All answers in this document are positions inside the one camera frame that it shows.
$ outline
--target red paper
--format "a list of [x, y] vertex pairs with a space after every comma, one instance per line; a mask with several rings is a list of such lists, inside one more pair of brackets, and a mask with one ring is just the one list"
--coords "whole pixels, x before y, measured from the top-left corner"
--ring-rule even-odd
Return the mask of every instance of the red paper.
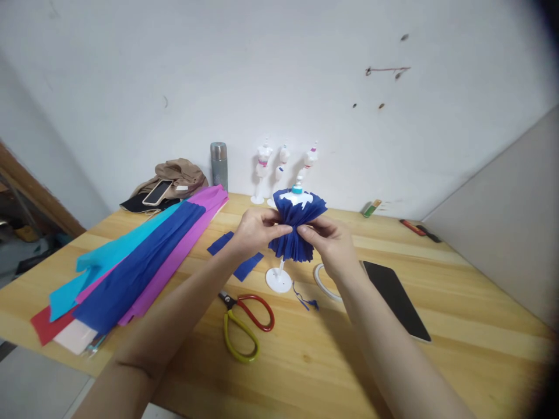
[[72, 313], [78, 306], [74, 307], [70, 311], [68, 311], [62, 317], [59, 317], [54, 322], [50, 322], [49, 319], [51, 318], [51, 306], [43, 308], [39, 313], [37, 313], [31, 319], [31, 324], [35, 328], [37, 335], [39, 336], [39, 340], [41, 341], [41, 345], [45, 346], [54, 337], [62, 332], [62, 330], [68, 326], [74, 320]]

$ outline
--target yellow scissors handle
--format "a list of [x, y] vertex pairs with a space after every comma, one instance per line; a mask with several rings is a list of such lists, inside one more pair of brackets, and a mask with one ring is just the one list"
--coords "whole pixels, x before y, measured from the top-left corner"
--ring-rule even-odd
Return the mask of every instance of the yellow scissors handle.
[[[238, 327], [240, 327], [247, 335], [249, 335], [249, 338], [251, 338], [251, 340], [254, 342], [254, 350], [251, 354], [244, 355], [238, 352], [231, 344], [231, 341], [229, 341], [229, 319], [233, 320], [233, 322]], [[225, 344], [227, 345], [227, 349], [229, 349], [229, 352], [231, 352], [235, 359], [242, 363], [248, 364], [258, 357], [260, 353], [260, 344], [258, 342], [258, 339], [256, 338], [256, 335], [242, 321], [235, 317], [232, 310], [228, 310], [223, 317], [223, 332], [225, 335]]]

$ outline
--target white mannequin stand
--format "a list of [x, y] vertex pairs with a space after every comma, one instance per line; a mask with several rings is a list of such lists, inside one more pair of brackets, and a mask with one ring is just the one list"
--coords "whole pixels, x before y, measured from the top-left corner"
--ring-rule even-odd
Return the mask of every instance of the white mannequin stand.
[[301, 176], [302, 179], [304, 179], [307, 174], [309, 173], [309, 169], [317, 162], [317, 160], [319, 159], [319, 152], [316, 151], [316, 146], [319, 142], [315, 141], [313, 148], [310, 149], [310, 151], [307, 151], [307, 153], [305, 153], [305, 165], [304, 167], [299, 171], [299, 173], [297, 173], [297, 177]]
[[258, 183], [256, 184], [256, 190], [254, 191], [254, 196], [250, 197], [250, 201], [253, 204], [262, 204], [264, 202], [264, 198], [262, 197], [262, 193], [260, 191], [260, 185], [262, 184], [262, 179], [268, 174], [268, 160], [270, 159], [270, 155], [274, 151], [268, 145], [268, 139], [264, 142], [264, 145], [261, 145], [258, 148], [258, 163], [256, 164], [256, 176], [258, 176]]
[[[301, 186], [301, 181], [303, 179], [297, 176], [297, 183], [293, 185], [290, 192], [286, 192], [280, 195], [280, 199], [289, 199], [293, 205], [302, 203], [302, 208], [305, 207], [306, 203], [313, 202], [313, 196], [311, 194], [303, 193], [303, 187]], [[272, 291], [278, 294], [284, 294], [291, 289], [292, 285], [291, 277], [287, 272], [284, 271], [284, 260], [282, 259], [279, 263], [279, 268], [271, 268], [266, 272], [266, 284], [272, 289]]]
[[[279, 151], [279, 166], [276, 167], [275, 169], [275, 183], [272, 188], [272, 195], [274, 194], [276, 188], [278, 187], [278, 182], [281, 180], [281, 178], [284, 175], [285, 165], [287, 164], [287, 160], [289, 160], [290, 155], [291, 153], [287, 149], [287, 145], [284, 144], [284, 146]], [[270, 199], [268, 199], [268, 205], [271, 206], [272, 208], [275, 208], [275, 202], [273, 196]]]

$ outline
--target floor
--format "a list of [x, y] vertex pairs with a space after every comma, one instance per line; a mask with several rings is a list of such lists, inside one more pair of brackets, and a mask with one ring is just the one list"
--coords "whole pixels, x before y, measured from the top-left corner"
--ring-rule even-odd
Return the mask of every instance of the floor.
[[[0, 230], [0, 288], [20, 260], [42, 252], [46, 243], [23, 243]], [[22, 347], [11, 350], [0, 339], [0, 419], [70, 419], [94, 383], [75, 371]], [[179, 419], [149, 404], [143, 419]]]
[[[0, 362], [0, 419], [70, 419], [95, 380], [17, 347]], [[149, 404], [143, 419], [181, 417]]]

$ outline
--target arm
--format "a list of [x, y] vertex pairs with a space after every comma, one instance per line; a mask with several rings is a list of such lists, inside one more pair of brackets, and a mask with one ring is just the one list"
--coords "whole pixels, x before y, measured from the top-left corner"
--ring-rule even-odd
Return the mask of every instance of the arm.
[[140, 418], [165, 367], [235, 269], [272, 239], [291, 232], [272, 209], [245, 212], [234, 237], [204, 267], [152, 307], [118, 348], [74, 418]]
[[396, 419], [474, 418], [408, 335], [359, 264], [349, 229], [321, 216], [299, 234], [323, 258], [380, 392]]

